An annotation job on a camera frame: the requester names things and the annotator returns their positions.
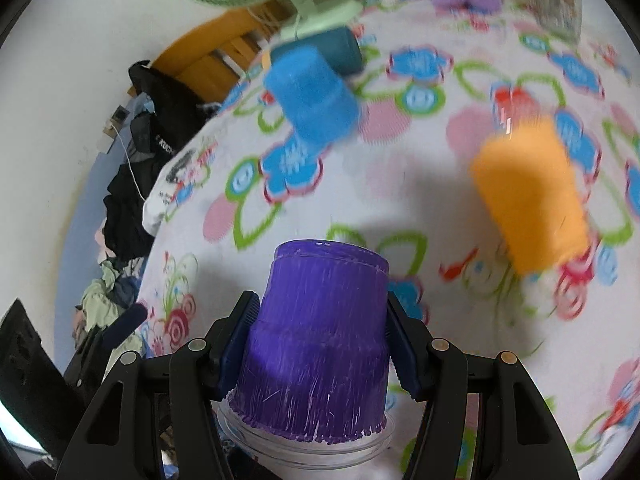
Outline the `pile of clothes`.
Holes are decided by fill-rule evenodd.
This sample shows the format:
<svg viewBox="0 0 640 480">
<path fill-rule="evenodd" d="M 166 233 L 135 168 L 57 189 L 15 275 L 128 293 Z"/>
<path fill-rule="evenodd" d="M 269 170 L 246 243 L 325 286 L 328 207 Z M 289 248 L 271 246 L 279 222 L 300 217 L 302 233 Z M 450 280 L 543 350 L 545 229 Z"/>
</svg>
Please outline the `pile of clothes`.
<svg viewBox="0 0 640 480">
<path fill-rule="evenodd" d="M 82 293 L 80 304 L 75 307 L 72 337 L 76 350 L 94 326 L 110 326 L 134 305 L 145 265 L 145 258 L 128 262 L 106 258 L 99 264 L 101 275 L 91 281 Z"/>
</svg>

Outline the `blue plastic cup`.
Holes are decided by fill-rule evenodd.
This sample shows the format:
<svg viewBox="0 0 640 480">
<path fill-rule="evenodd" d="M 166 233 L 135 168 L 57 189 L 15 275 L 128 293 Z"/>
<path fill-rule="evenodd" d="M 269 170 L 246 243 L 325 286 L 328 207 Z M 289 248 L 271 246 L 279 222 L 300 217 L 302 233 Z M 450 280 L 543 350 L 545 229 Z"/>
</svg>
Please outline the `blue plastic cup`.
<svg viewBox="0 0 640 480">
<path fill-rule="evenodd" d="M 356 96 L 313 46 L 296 48 L 278 58 L 264 86 L 299 139 L 320 151 L 350 136 L 360 121 Z"/>
</svg>

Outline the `purple plastic cup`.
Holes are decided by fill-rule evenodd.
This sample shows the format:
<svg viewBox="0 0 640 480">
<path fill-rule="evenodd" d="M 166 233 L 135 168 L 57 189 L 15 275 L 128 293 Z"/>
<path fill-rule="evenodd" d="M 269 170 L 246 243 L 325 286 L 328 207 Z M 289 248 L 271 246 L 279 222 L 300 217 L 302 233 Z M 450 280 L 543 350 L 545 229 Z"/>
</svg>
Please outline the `purple plastic cup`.
<svg viewBox="0 0 640 480">
<path fill-rule="evenodd" d="M 276 249 L 239 380 L 218 410 L 233 443 L 313 470 L 358 465 L 386 447 L 389 268 L 347 243 Z"/>
</svg>

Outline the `wooden chair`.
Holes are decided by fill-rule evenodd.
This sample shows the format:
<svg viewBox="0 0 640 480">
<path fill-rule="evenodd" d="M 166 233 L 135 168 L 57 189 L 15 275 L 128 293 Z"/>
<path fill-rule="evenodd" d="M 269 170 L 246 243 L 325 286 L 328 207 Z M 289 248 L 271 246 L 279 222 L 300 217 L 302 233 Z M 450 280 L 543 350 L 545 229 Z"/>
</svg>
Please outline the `wooden chair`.
<svg viewBox="0 0 640 480">
<path fill-rule="evenodd" d="M 279 0 L 231 9 L 180 36 L 150 67 L 198 104 L 220 103 L 252 66 L 262 44 L 292 16 L 292 6 Z"/>
</svg>

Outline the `orange plastic cup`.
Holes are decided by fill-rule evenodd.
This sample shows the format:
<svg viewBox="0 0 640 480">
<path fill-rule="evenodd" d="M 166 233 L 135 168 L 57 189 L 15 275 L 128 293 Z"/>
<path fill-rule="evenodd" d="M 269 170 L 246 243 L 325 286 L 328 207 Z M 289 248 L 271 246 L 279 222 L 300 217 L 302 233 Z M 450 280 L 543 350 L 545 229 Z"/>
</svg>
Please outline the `orange plastic cup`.
<svg viewBox="0 0 640 480">
<path fill-rule="evenodd" d="M 559 266 L 589 248 L 574 169 L 551 117 L 489 138 L 470 173 L 517 274 Z"/>
</svg>

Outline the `black clothing on chair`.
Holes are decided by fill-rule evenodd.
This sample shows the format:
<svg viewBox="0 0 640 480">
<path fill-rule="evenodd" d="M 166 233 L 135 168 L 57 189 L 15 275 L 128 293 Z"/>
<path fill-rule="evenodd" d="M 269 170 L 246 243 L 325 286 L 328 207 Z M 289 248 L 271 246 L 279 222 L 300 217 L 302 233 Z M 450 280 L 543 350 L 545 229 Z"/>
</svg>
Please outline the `black clothing on chair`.
<svg viewBox="0 0 640 480">
<path fill-rule="evenodd" d="M 122 260 L 149 255 L 154 237 L 142 224 L 143 205 L 160 170 L 177 155 L 205 125 L 205 104 L 198 104 L 174 80 L 152 70 L 148 60 L 128 70 L 142 107 L 126 125 L 130 141 L 126 162 L 107 185 L 105 223 L 106 248 Z"/>
</svg>

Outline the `teal cylindrical case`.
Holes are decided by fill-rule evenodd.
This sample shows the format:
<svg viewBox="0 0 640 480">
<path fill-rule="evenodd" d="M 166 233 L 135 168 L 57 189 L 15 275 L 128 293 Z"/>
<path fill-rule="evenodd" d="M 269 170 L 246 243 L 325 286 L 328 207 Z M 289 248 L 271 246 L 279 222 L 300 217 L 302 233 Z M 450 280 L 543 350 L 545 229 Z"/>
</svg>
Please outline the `teal cylindrical case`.
<svg viewBox="0 0 640 480">
<path fill-rule="evenodd" d="M 264 56 L 262 65 L 270 66 L 288 52 L 304 47 L 317 49 L 332 70 L 341 76 L 352 76 L 363 71 L 363 55 L 356 36 L 347 26 L 324 30 L 318 34 L 279 44 Z"/>
</svg>

